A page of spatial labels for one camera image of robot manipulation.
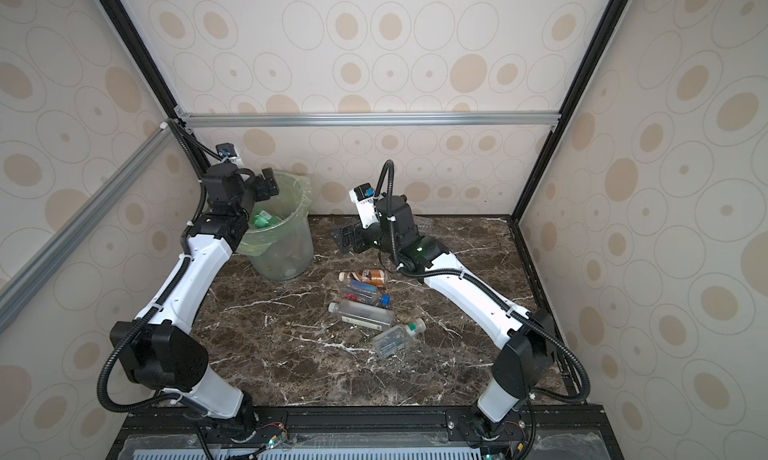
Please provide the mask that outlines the green soda bottle yellow cap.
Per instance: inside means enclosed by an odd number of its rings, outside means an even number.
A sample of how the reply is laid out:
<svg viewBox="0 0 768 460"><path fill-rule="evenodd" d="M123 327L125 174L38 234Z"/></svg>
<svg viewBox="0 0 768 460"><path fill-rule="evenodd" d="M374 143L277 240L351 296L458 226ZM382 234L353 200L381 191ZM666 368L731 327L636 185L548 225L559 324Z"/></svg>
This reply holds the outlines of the green soda bottle yellow cap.
<svg viewBox="0 0 768 460"><path fill-rule="evenodd" d="M266 210L260 210L251 219L251 225L256 229L272 228L280 225L282 222L283 219L281 217Z"/></svg>

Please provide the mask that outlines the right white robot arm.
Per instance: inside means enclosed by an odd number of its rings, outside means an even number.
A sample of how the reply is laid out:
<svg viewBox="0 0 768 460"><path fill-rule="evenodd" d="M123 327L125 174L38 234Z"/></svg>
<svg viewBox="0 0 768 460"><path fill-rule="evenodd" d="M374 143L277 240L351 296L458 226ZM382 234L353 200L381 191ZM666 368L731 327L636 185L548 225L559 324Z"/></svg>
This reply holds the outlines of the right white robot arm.
<svg viewBox="0 0 768 460"><path fill-rule="evenodd" d="M394 192L395 165L386 160L376 184L364 183L350 192L357 221L334 236L343 253L376 249L390 257L395 272L434 290L467 314L498 348L491 380L475 403L481 429L492 432L507 415L519 410L533 395L567 405L588 400L591 382L577 355L555 333L553 317L532 312L498 293L474 275L438 239L423 235L408 199ZM538 382L561 359L576 373L579 389L564 395Z"/></svg>

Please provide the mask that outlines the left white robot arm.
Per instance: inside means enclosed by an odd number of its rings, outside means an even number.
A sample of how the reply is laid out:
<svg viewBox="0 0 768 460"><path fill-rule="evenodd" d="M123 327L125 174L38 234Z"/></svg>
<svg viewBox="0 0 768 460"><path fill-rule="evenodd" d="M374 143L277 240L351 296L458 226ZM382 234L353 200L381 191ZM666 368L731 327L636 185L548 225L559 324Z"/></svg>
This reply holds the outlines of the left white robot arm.
<svg viewBox="0 0 768 460"><path fill-rule="evenodd" d="M195 170L200 196L173 271L133 320L111 329L114 349L99 373L96 399L112 413L180 403L244 441L256 430L251 396L214 371L190 332L210 285L248 232L255 203L277 196L279 187L272 169L243 166L233 144L209 149L179 124L170 129L187 156L199 150L216 162Z"/></svg>

